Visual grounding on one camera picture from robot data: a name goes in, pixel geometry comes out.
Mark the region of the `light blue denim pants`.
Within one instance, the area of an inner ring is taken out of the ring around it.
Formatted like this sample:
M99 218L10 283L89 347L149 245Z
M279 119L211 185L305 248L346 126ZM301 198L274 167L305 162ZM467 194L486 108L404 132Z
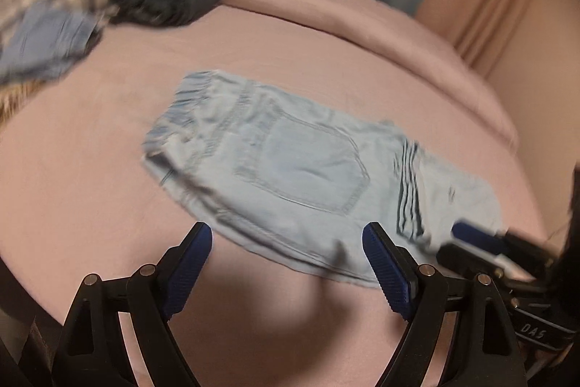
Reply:
M502 224L482 179L390 122L366 122L220 71L186 75L142 144L144 164L189 214L292 270L374 287L362 232L381 224L431 262L464 220Z

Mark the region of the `cartoon print cloth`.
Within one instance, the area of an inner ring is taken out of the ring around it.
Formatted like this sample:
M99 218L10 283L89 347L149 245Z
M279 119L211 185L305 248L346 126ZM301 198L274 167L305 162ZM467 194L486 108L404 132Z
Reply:
M47 82L29 81L1 86L0 90L0 127L7 123L36 95L47 86Z

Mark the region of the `folded blue denim shorts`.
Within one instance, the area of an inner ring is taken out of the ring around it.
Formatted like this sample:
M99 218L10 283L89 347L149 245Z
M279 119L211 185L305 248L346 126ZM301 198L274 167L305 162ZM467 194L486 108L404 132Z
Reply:
M101 26L94 15L34 4L2 49L1 83L56 81L100 39Z

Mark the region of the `dark rolled jeans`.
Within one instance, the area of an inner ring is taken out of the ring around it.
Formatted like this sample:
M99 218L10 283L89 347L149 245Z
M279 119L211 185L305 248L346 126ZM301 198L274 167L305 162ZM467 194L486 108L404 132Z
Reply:
M150 28L190 25L220 4L221 0L108 0L113 25L133 24Z

